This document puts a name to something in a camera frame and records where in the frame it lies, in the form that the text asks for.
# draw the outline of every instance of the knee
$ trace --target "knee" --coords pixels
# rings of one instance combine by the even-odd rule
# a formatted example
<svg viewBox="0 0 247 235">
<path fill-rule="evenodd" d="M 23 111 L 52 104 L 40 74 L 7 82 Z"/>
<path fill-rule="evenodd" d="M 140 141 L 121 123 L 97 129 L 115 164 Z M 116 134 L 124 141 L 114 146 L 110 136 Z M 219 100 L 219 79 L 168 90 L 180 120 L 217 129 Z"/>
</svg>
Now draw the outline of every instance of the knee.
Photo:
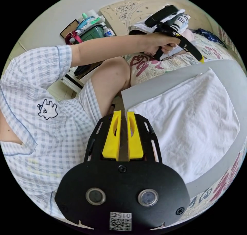
<svg viewBox="0 0 247 235">
<path fill-rule="evenodd" d="M 107 69 L 110 76 L 117 76 L 118 78 L 123 78 L 125 81 L 130 80 L 130 66 L 124 58 L 111 58 L 104 61 L 102 64 L 108 66 Z"/>
</svg>

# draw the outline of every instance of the wooden headboard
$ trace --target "wooden headboard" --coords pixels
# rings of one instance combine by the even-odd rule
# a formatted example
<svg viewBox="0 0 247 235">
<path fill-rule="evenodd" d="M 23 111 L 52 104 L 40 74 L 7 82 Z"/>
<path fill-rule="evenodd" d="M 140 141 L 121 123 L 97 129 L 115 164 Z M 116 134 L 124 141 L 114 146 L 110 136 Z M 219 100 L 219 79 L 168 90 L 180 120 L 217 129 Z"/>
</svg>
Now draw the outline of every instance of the wooden headboard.
<svg viewBox="0 0 247 235">
<path fill-rule="evenodd" d="M 185 9 L 185 14 L 191 16 L 189 29 L 203 28 L 212 31 L 207 14 L 196 5 L 186 5 L 186 0 L 184 4 L 167 0 L 125 0 L 105 6 L 100 9 L 100 12 L 116 35 L 126 35 L 129 25 L 154 14 L 166 4 L 173 4 L 178 9 Z"/>
</svg>

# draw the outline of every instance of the cartoon embroidery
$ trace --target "cartoon embroidery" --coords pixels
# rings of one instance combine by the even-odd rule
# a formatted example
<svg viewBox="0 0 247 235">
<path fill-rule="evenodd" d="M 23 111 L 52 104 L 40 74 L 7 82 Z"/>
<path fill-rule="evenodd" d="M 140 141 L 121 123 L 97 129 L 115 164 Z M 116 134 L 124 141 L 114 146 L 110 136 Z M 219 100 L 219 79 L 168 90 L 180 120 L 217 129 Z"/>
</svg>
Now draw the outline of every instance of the cartoon embroidery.
<svg viewBox="0 0 247 235">
<path fill-rule="evenodd" d="M 55 103 L 53 104 L 52 101 L 49 101 L 48 103 L 47 99 L 43 101 L 42 105 L 38 104 L 37 107 L 40 110 L 38 115 L 44 117 L 46 120 L 53 119 L 58 115 L 57 105 Z"/>
</svg>

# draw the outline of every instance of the person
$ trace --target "person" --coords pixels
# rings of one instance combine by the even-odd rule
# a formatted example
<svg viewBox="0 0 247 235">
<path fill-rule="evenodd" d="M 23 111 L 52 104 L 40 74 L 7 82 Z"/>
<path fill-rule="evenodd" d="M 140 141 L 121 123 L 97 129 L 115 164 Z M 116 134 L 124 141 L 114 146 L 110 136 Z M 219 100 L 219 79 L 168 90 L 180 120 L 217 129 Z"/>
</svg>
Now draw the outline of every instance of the person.
<svg viewBox="0 0 247 235">
<path fill-rule="evenodd" d="M 0 82 L 0 144 L 17 183 L 40 209 L 64 218 L 54 200 L 62 177 L 83 161 L 98 120 L 130 87 L 121 56 L 159 46 L 168 53 L 179 42 L 160 33 L 99 38 L 33 49 L 10 62 Z M 77 98 L 57 102 L 47 91 L 70 67 L 100 61 Z"/>
</svg>

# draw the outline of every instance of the hand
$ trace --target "hand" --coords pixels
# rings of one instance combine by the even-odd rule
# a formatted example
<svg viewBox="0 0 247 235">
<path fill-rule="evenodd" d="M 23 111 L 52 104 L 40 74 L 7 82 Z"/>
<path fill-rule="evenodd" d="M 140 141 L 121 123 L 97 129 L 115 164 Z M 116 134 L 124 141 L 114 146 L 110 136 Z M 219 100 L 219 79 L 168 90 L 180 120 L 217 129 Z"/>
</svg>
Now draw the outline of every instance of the hand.
<svg viewBox="0 0 247 235">
<path fill-rule="evenodd" d="M 159 47 L 162 47 L 163 53 L 167 54 L 180 43 L 180 39 L 170 37 L 161 33 L 152 33 L 144 35 L 147 39 L 147 50 L 152 56 L 155 55 Z"/>
</svg>

